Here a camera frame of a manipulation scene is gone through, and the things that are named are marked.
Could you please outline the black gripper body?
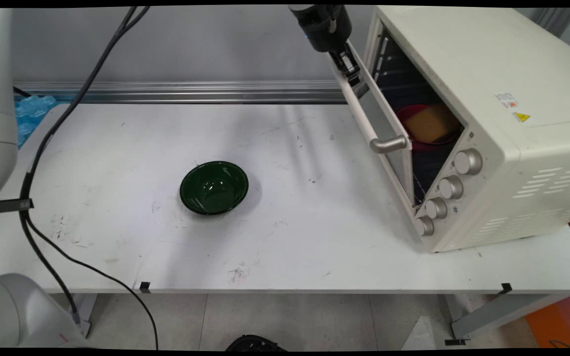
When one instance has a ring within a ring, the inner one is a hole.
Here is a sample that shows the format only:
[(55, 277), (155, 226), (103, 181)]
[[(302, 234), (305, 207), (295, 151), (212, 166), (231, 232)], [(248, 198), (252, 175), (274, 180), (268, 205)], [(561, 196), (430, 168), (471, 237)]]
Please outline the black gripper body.
[(352, 31), (344, 5), (289, 5), (299, 27), (318, 52), (344, 51)]

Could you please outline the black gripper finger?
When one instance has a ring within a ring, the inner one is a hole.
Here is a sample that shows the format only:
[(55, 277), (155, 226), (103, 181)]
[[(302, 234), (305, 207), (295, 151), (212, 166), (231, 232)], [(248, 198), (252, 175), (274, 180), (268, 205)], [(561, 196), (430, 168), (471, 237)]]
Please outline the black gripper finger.
[(350, 86), (360, 83), (360, 66), (350, 49), (331, 50), (328, 52), (335, 67), (345, 76)]
[(344, 47), (341, 52), (341, 60), (343, 63), (342, 72), (345, 75), (357, 75), (358, 72), (360, 72), (358, 60), (355, 58), (349, 42), (344, 43)]

